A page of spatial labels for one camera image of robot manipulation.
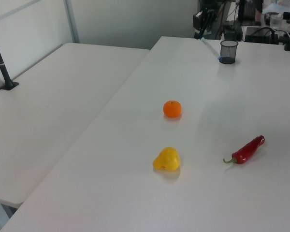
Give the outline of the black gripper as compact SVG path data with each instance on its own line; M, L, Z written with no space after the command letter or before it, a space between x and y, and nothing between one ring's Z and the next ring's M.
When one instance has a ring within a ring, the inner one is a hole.
M201 39L205 31L210 29L211 24L217 17L214 9L203 8L192 16L193 27L199 31L198 38Z

